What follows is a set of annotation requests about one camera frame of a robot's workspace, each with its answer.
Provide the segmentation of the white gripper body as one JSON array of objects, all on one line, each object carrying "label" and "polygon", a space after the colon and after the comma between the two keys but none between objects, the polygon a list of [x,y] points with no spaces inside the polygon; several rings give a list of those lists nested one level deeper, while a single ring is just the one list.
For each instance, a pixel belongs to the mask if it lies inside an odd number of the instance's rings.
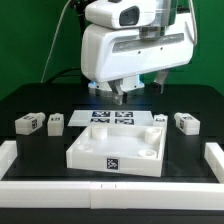
[{"label": "white gripper body", "polygon": [[141,39],[138,29],[111,30],[90,25],[83,36],[81,69],[102,83],[187,64],[193,55],[193,31],[172,25],[158,39]]}]

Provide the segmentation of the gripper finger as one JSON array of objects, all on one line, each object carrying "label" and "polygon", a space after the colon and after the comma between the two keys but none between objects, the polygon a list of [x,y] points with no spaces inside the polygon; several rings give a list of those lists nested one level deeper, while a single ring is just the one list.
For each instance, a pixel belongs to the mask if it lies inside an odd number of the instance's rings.
[{"label": "gripper finger", "polygon": [[109,82],[109,86],[113,92],[113,101],[115,104],[125,104],[127,102],[127,93],[122,90],[122,84],[122,79]]},{"label": "gripper finger", "polygon": [[154,94],[162,94],[164,91],[164,84],[166,82],[166,79],[168,77],[169,70],[160,70],[157,72],[153,82],[151,83],[152,92]]}]

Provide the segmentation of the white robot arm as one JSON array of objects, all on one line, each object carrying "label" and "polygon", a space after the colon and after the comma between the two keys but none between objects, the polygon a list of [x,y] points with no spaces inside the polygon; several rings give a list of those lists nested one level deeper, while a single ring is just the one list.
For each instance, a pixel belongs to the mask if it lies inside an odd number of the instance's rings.
[{"label": "white robot arm", "polygon": [[81,49],[81,70],[100,88],[110,87],[116,103],[154,72],[163,91],[172,67],[189,63],[197,44],[193,0],[95,0],[85,8],[90,25]]}]

